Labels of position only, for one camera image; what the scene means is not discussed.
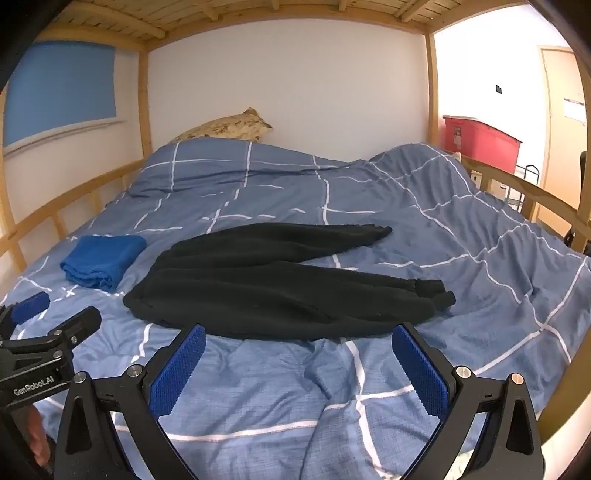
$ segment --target wooden guard rail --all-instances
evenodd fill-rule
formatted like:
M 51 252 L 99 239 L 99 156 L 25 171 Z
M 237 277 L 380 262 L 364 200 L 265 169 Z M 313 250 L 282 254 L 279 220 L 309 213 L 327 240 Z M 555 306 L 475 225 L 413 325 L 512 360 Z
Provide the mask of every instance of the wooden guard rail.
M 129 187 L 129 175 L 135 170 L 140 169 L 143 164 L 144 159 L 136 160 L 107 173 L 103 173 L 94 179 L 86 181 L 77 187 L 62 193 L 59 197 L 54 198 L 52 201 L 38 208 L 33 213 L 30 213 L 23 220 L 18 222 L 12 229 L 0 237 L 0 255 L 4 255 L 4 253 L 9 252 L 13 261 L 15 262 L 16 267 L 21 272 L 24 271 L 27 267 L 27 263 L 22 254 L 21 247 L 18 244 L 18 241 L 22 237 L 33 230 L 36 226 L 43 223 L 45 220 L 51 219 L 56 229 L 57 236 L 60 240 L 63 240 L 68 234 L 66 224 L 64 223 L 60 213 L 63 208 L 67 207 L 69 204 L 75 202 L 79 198 L 88 195 L 93 212 L 95 215 L 97 215 L 104 207 L 102 199 L 100 198 L 99 189 L 114 180 L 121 180 L 122 189 L 126 190 Z
M 517 190 L 525 195 L 521 214 L 528 220 L 532 219 L 535 204 L 545 206 L 548 210 L 551 210 L 559 217 L 566 220 L 571 224 L 575 231 L 582 234 L 586 238 L 591 238 L 591 226 L 589 223 L 584 223 L 577 215 L 577 210 L 571 207 L 568 203 L 560 200 L 551 193 L 542 190 L 540 187 L 528 182 L 525 179 L 521 179 L 506 171 L 500 170 L 496 167 L 491 167 L 485 163 L 474 160 L 470 157 L 462 155 L 462 165 L 468 172 L 468 175 L 472 175 L 473 171 L 477 171 L 482 175 L 480 181 L 480 189 L 488 191 L 491 188 L 492 180 L 500 181 L 505 185 Z

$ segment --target yellow floral pillow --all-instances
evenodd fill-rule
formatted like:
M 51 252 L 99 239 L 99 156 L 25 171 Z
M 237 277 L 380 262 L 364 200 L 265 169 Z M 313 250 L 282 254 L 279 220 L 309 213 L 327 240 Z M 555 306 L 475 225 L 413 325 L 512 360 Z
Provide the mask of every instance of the yellow floral pillow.
M 240 115 L 225 116 L 187 130 L 172 142 L 199 137 L 233 138 L 258 142 L 261 140 L 262 134 L 272 130 L 273 127 L 266 123 L 254 108 L 249 107 Z

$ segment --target blue roller blind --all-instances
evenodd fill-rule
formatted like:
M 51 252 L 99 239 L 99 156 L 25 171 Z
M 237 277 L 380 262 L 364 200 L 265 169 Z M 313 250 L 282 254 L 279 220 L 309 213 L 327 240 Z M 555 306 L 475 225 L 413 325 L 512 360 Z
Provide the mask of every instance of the blue roller blind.
M 52 128 L 113 118 L 115 49 L 51 41 L 25 53 L 8 84 L 4 145 Z

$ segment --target red storage bin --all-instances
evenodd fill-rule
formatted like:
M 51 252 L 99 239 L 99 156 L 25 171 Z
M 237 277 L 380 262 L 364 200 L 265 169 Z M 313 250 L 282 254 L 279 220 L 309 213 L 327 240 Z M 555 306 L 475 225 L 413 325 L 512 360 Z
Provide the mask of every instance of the red storage bin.
M 444 115 L 445 149 L 515 174 L 521 141 L 475 118 Z

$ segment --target blue towel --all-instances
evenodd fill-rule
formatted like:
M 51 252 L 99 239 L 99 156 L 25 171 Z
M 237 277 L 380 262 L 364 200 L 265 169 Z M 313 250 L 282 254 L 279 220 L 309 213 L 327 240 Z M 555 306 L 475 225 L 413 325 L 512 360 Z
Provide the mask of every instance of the blue towel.
M 125 270 L 146 246 L 138 235 L 82 236 L 60 268 L 71 282 L 114 293 Z

